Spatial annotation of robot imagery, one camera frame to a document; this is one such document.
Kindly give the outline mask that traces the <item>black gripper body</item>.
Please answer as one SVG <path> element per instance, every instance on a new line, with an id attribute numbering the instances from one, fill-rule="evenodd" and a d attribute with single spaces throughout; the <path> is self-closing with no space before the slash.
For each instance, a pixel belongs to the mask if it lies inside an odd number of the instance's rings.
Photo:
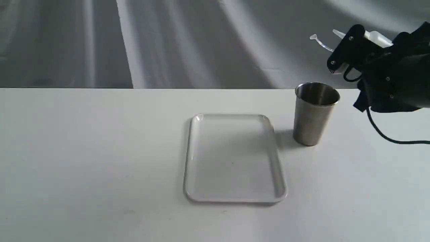
<path id="1" fill-rule="evenodd" d="M 429 107 L 429 33 L 400 33 L 363 66 L 361 91 L 375 112 Z"/>

